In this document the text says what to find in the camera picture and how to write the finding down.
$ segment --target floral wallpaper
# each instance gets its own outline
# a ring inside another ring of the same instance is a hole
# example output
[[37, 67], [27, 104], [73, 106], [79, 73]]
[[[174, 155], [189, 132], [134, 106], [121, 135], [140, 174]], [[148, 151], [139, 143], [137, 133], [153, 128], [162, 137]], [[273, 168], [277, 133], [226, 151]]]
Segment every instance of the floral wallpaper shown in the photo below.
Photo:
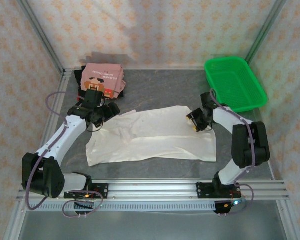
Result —
[[251, 66], [268, 95], [261, 114], [271, 163], [287, 184], [300, 226], [300, 0], [286, 2]]
[[16, 0], [0, 0], [0, 239], [21, 186], [22, 157], [38, 149], [46, 96], [60, 75]]
[[64, 68], [202, 69], [245, 57], [275, 0], [28, 0]]

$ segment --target purple cable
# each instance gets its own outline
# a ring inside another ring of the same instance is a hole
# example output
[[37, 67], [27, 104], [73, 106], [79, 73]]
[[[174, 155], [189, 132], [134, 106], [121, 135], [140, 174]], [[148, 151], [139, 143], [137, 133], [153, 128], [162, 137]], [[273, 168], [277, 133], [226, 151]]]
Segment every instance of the purple cable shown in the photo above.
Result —
[[[83, 191], [83, 190], [73, 190], [73, 191], [69, 191], [69, 193], [87, 193], [87, 194], [96, 194], [98, 195], [100, 198], [101, 198], [101, 202], [99, 203], [99, 205], [93, 209], [92, 211], [90, 211], [89, 213], [85, 213], [84, 216], [87, 217], [88, 215], [94, 213], [95, 211], [97, 211], [101, 206], [102, 206], [102, 203], [104, 202], [104, 197], [97, 191]], [[62, 213], [63, 215], [68, 218], [68, 219], [75, 219], [75, 218], [80, 218], [81, 217], [81, 214], [79, 215], [75, 215], [75, 216], [70, 216], [70, 215], [67, 215], [66, 212], [65, 212], [65, 207], [67, 204], [69, 203], [77, 203], [77, 204], [86, 204], [86, 203], [94, 203], [93, 201], [77, 201], [77, 200], [70, 200], [70, 201], [67, 201], [63, 207], [62, 207]]]
[[[211, 88], [211, 89], [210, 89], [210, 96], [211, 96], [211, 98], [212, 98], [212, 101], [214, 101], [214, 103], [215, 103], [218, 107], [220, 107], [220, 108], [223, 109], [224, 111], [230, 113], [231, 115], [235, 116], [237, 119], [239, 119], [241, 122], [243, 122], [243, 123], [245, 124], [245, 126], [246, 126], [246, 128], [247, 128], [247, 130], [248, 130], [248, 133], [249, 133], [250, 145], [251, 145], [251, 154], [252, 154], [252, 165], [251, 165], [251, 167], [249, 167], [248, 169], [253, 169], [253, 168], [256, 166], [256, 152], [255, 152], [255, 145], [254, 145], [254, 137], [253, 137], [253, 135], [252, 135], [252, 131], [251, 131], [250, 127], [249, 127], [249, 124], [247, 123], [246, 120], [242, 119], [242, 117], [241, 117], [239, 114], [237, 114], [237, 113], [235, 113], [235, 112], [233, 112], [233, 111], [231, 111], [231, 110], [225, 108], [224, 106], [222, 106], [222, 105], [217, 101], [217, 99], [216, 99], [216, 97], [215, 97], [214, 95], [217, 96], [216, 91], [215, 91], [213, 88]], [[243, 209], [241, 209], [241, 210], [239, 210], [239, 211], [236, 211], [236, 212], [228, 213], [228, 215], [229, 215], [229, 214], [233, 215], [233, 214], [237, 214], [237, 213], [242, 212], [243, 210], [247, 209], [247, 208], [251, 205], [251, 203], [254, 201], [254, 198], [255, 198], [255, 192], [254, 192], [253, 188], [252, 188], [250, 185], [248, 185], [248, 184], [239, 184], [239, 183], [237, 182], [237, 181], [238, 181], [240, 178], [242, 178], [246, 173], [247, 173], [247, 171], [244, 171], [243, 173], [241, 173], [241, 174], [234, 180], [234, 185], [235, 185], [236, 187], [246, 186], [246, 187], [250, 188], [250, 190], [251, 190], [251, 200], [250, 200], [250, 202], [247, 204], [247, 206], [246, 206], [245, 208], [243, 208]]]
[[67, 122], [67, 119], [62, 116], [60, 113], [57, 113], [56, 111], [54, 111], [53, 109], [50, 108], [49, 104], [48, 104], [48, 101], [49, 99], [56, 95], [56, 94], [67, 94], [67, 95], [75, 95], [76, 97], [80, 98], [80, 99], [83, 99], [83, 97], [81, 96], [77, 96], [75, 93], [72, 93], [72, 92], [66, 92], [66, 91], [57, 91], [57, 92], [54, 92], [54, 93], [51, 93], [50, 95], [48, 95], [45, 99], [45, 105], [46, 107], [48, 108], [48, 110], [50, 112], [52, 112], [53, 114], [59, 116], [60, 118], [63, 119], [63, 122], [64, 122], [64, 128], [62, 130], [62, 132], [60, 133], [60, 135], [48, 146], [48, 148], [46, 150], [44, 150], [44, 152], [42, 153], [42, 155], [39, 157], [39, 159], [36, 161], [35, 165], [33, 166], [33, 169], [30, 173], [30, 176], [29, 176], [29, 179], [28, 179], [28, 182], [26, 184], [26, 190], [25, 190], [25, 203], [28, 207], [29, 210], [33, 211], [33, 210], [36, 210], [38, 209], [43, 203], [44, 201], [48, 198], [47, 196], [44, 197], [42, 199], [41, 202], [39, 202], [38, 205], [36, 205], [35, 207], [31, 207], [30, 204], [29, 204], [29, 194], [30, 194], [30, 186], [31, 186], [31, 183], [32, 183], [32, 180], [34, 178], [34, 175], [35, 175], [35, 172], [41, 162], [41, 160], [44, 158], [44, 156], [49, 152], [49, 150], [62, 138], [62, 136], [65, 134], [66, 130], [67, 130], [67, 126], [68, 126], [68, 122]]

